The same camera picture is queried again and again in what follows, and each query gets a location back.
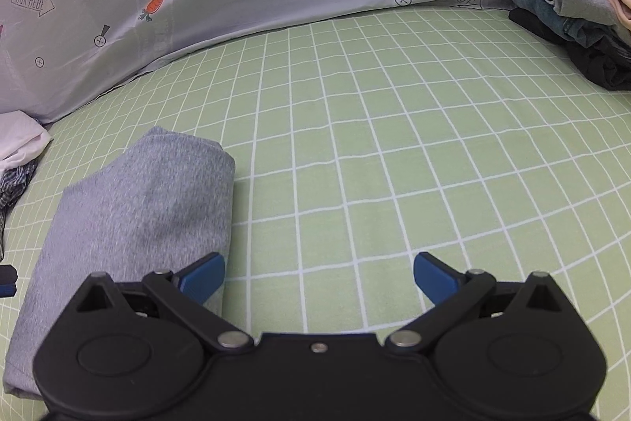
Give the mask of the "grey sweatpants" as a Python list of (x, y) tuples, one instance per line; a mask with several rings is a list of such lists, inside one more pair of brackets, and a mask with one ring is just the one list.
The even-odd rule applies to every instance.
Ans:
[(84, 279), (136, 282), (206, 254), (228, 256), (235, 162), (215, 141), (150, 129), (62, 193), (6, 353), (7, 394), (36, 399), (33, 358)]

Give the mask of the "blue plaid shirt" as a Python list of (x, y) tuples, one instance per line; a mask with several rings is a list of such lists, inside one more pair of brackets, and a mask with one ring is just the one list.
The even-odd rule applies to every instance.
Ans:
[(21, 196), (29, 187), (36, 169), (39, 166), (39, 159), (31, 160), (23, 166), (5, 170), (1, 176), (0, 184), (0, 243), (1, 256), (4, 256), (4, 229), (6, 219), (13, 210)]

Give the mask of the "white denim jacket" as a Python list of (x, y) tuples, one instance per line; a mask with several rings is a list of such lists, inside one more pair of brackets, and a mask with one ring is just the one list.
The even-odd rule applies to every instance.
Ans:
[(30, 163), (46, 150), (48, 131), (22, 111), (0, 115), (1, 173)]

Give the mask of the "green checked bed sheet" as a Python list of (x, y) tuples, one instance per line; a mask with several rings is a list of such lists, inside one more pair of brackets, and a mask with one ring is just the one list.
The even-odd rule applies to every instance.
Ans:
[(412, 263), (555, 278), (630, 415), (630, 96), (502, 11), (392, 9), (241, 38), (51, 127), (6, 227), (25, 290), (63, 189), (154, 126), (234, 158), (222, 312), (252, 335), (387, 335), (430, 302)]

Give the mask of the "folded black garment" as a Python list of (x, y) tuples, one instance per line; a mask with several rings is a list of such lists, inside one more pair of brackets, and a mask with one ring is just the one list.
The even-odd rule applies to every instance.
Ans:
[(599, 49), (584, 48), (557, 35), (526, 9), (512, 9), (509, 19), (530, 33), (564, 49), (571, 63), (590, 82), (608, 91), (630, 91), (630, 61)]

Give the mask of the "folded blue jeans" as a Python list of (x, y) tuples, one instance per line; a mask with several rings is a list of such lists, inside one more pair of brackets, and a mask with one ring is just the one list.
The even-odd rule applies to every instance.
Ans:
[(607, 24), (583, 18), (558, 15), (545, 0), (511, 0), (515, 8), (509, 18), (547, 42), (556, 45), (577, 44), (582, 48), (611, 46), (621, 53), (630, 51), (630, 33)]

